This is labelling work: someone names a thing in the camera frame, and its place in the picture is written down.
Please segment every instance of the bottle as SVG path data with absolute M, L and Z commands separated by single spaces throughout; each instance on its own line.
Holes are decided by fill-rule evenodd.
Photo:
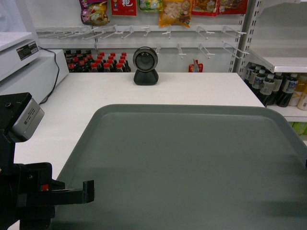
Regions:
M 122 63 L 116 63 L 116 72 L 123 72 L 123 64 Z
M 113 60 L 108 59 L 106 62 L 110 65 L 110 71 L 111 71 L 111 72 L 115 72 L 116 70 L 115 70 L 115 66 L 114 66 L 114 64 L 113 64 Z
M 125 60 L 125 68 L 126 68 L 127 72 L 131 72 L 131 68 L 128 65 L 128 61 L 126 60 L 126 56 L 122 55 L 122 56 L 120 56 L 120 59 L 124 59 Z
M 105 73 L 111 72 L 109 63 L 104 63 L 104 72 Z
M 91 63 L 91 73 L 98 73 L 97 64 Z
M 68 64 L 68 70 L 69 73 L 75 73 L 76 72 L 75 65 L 73 63 Z
M 294 90 L 294 93 L 290 99 L 289 105 L 290 106 L 297 106 L 299 99 L 301 98 L 304 89 L 307 85 L 307 76 L 306 75 L 300 75 L 298 77 L 297 85 Z
M 274 74 L 269 74 L 263 81 L 262 88 L 260 89 L 257 97 L 261 103 L 267 107 L 270 95 L 274 89 Z
M 304 92 L 303 92 L 301 98 L 299 99 L 297 107 L 300 110 L 307 110 L 307 87 L 304 89 Z
M 246 85 L 248 85 L 248 82 L 249 82 L 251 73 L 252 73 L 253 71 L 255 71 L 255 70 L 256 70 L 256 64 L 255 64 L 255 63 L 252 63 L 252 64 L 250 65 L 250 67 L 247 69 L 247 71 L 246 71 L 246 76 L 245 76 L 245 78 L 244 78 L 244 82 L 245 82 Z
M 267 77 L 264 69 L 260 69 L 259 73 L 255 76 L 254 82 L 251 85 L 251 90 L 255 95 L 257 95 L 261 89 L 264 79 Z
M 252 84 L 254 83 L 255 77 L 259 73 L 259 70 L 261 69 L 261 66 L 256 66 L 255 70 L 250 73 L 250 78 L 248 81 L 248 87 L 251 89 Z
M 276 104 L 280 107 L 287 107 L 292 94 L 294 93 L 297 84 L 297 73 L 292 73 L 289 78 L 287 78 L 281 87 L 281 93 L 277 98 Z
M 101 64 L 101 60 L 100 59 L 96 59 L 95 63 L 97 64 L 98 72 L 102 73 L 104 71 L 104 68 L 103 68 L 103 65 Z
M 275 73 L 273 80 L 274 80 L 274 88 L 273 88 L 273 91 L 272 91 L 272 93 L 270 95 L 270 98 L 268 100 L 267 105 L 272 105 L 272 104 L 275 103 L 275 100 L 276 100 L 279 88 L 280 88 L 280 86 L 281 86 L 281 84 L 283 82 L 282 73 Z
M 118 62 L 123 65 L 123 67 L 122 67 L 123 72 L 127 72 L 126 67 L 125 67 L 125 60 L 124 59 L 120 59 Z

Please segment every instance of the metal shelf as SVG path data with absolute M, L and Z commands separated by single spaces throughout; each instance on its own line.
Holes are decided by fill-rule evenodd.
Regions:
M 279 112 L 289 122 L 307 122 L 307 111 L 300 110 L 296 106 L 282 108 L 277 105 L 269 105 L 267 108 Z
M 247 61 L 267 68 L 272 73 L 306 73 L 307 47 L 250 48 Z

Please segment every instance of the dark bottle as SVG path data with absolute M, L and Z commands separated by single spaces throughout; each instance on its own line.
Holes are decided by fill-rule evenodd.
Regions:
M 122 55 L 122 56 L 120 56 L 120 59 L 124 59 L 125 60 L 125 68 L 126 68 L 127 72 L 131 72 L 131 68 L 130 68 L 130 66 L 128 64 L 128 61 L 126 60 L 126 56 Z
M 75 73 L 76 72 L 75 65 L 73 63 L 68 64 L 68 70 L 69 73 Z
M 115 70 L 115 66 L 114 66 L 114 64 L 113 64 L 113 60 L 108 59 L 106 62 L 110 65 L 110 71 L 111 71 L 111 72 L 115 72 L 116 70 Z
M 121 63 L 116 64 L 116 72 L 121 72 L 121 73 L 124 72 L 123 71 L 123 64 L 121 64 Z
M 97 59 L 97 60 L 95 60 L 95 63 L 97 64 L 97 70 L 98 70 L 98 72 L 104 72 L 104 68 L 103 68 L 103 65 L 102 65 L 102 63 L 101 63 L 101 60 L 100 59 Z
M 283 82 L 282 73 L 275 73 L 273 80 L 274 80 L 274 88 L 273 88 L 273 91 L 272 91 L 272 93 L 270 95 L 270 98 L 269 98 L 269 101 L 268 101 L 267 105 L 272 105 L 276 101 L 276 97 L 277 97 L 279 88 L 280 88 L 280 86 L 281 86 L 281 84 Z
M 257 97 L 261 103 L 267 107 L 270 95 L 274 89 L 274 74 L 269 74 L 263 81 L 262 88 L 260 89 Z
M 250 76 L 251 76 L 251 73 L 253 71 L 256 70 L 256 64 L 255 63 L 252 63 L 251 66 L 247 69 L 246 71 L 246 76 L 244 78 L 244 82 L 246 85 L 248 85 L 248 82 L 249 82 L 249 79 L 250 79 Z
M 290 77 L 287 77 L 284 84 L 281 87 L 281 93 L 277 98 L 276 104 L 279 107 L 287 107 L 289 101 L 294 93 L 297 84 L 297 73 L 292 73 Z
M 248 87 L 251 89 L 252 84 L 254 83 L 255 77 L 259 73 L 259 70 L 261 69 L 261 66 L 256 66 L 255 70 L 250 73 L 250 78 L 248 81 Z
M 104 63 L 104 72 L 105 73 L 111 72 L 109 63 Z
M 123 67 L 122 67 L 123 72 L 127 72 L 126 67 L 125 67 L 125 60 L 124 59 L 120 59 L 118 62 L 123 65 Z
M 251 90 L 255 95 L 257 95 L 262 87 L 264 79 L 267 77 L 264 69 L 260 69 L 259 73 L 255 76 L 254 82 L 251 85 Z
M 98 73 L 97 64 L 91 63 L 91 73 Z

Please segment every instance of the snack bag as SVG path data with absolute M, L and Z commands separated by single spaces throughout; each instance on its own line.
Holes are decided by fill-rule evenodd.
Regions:
M 217 15 L 218 0 L 194 0 L 192 14 L 204 16 Z
M 136 0 L 111 0 L 112 15 L 136 16 Z
M 140 9 L 145 12 L 161 11 L 162 0 L 140 0 Z
M 190 27 L 191 11 L 191 0 L 165 0 L 159 15 L 159 26 L 179 24 Z
M 105 25 L 109 23 L 106 15 L 107 0 L 79 0 L 81 20 L 85 25 Z
M 219 0 L 218 14 L 245 14 L 248 0 Z

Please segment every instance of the plastic tray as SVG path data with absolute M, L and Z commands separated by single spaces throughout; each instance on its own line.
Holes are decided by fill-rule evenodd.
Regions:
M 57 208 L 53 230 L 307 229 L 307 148 L 267 108 L 109 105 L 64 166 L 95 201 Z

